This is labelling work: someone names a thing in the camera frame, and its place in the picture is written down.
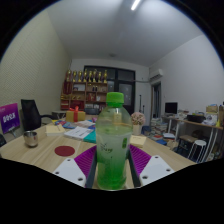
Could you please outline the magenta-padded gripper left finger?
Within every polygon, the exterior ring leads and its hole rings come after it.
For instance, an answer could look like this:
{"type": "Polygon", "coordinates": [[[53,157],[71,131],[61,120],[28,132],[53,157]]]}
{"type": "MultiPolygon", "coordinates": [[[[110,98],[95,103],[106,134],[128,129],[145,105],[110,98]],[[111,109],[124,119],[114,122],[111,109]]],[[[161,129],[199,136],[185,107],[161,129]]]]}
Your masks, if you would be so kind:
{"type": "Polygon", "coordinates": [[[66,158],[53,171],[53,174],[78,186],[91,188],[94,183],[96,165],[96,147],[93,146],[75,159],[66,158]]]}

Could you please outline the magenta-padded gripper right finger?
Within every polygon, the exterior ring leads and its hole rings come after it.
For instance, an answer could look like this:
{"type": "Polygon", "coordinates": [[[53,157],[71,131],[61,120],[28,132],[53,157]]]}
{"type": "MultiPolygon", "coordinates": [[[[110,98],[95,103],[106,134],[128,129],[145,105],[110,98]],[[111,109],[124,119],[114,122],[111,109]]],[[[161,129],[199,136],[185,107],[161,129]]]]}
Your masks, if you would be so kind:
{"type": "Polygon", "coordinates": [[[130,146],[128,160],[135,188],[146,186],[174,173],[159,155],[151,156],[133,145],[130,146]]]}

